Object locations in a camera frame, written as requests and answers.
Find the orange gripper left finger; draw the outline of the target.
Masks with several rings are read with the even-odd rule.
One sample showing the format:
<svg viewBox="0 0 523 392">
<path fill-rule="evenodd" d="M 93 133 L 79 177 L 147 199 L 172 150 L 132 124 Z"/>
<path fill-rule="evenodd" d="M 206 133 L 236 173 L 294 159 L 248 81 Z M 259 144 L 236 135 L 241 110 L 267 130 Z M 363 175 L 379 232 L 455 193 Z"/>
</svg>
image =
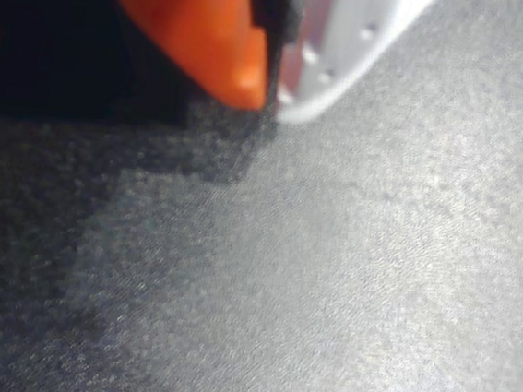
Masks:
<svg viewBox="0 0 523 392">
<path fill-rule="evenodd" d="M 209 95 L 259 110 L 266 100 L 267 35 L 252 0 L 117 0 L 128 18 Z"/>
</svg>

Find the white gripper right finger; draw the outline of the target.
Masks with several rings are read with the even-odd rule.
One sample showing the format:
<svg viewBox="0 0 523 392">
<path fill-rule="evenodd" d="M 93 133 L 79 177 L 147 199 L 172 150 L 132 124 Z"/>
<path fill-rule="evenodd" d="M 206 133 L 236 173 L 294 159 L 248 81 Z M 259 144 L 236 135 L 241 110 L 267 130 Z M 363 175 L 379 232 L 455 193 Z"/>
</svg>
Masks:
<svg viewBox="0 0 523 392">
<path fill-rule="evenodd" d="M 279 62 L 276 118 L 314 121 L 363 77 L 434 0 L 305 0 Z"/>
</svg>

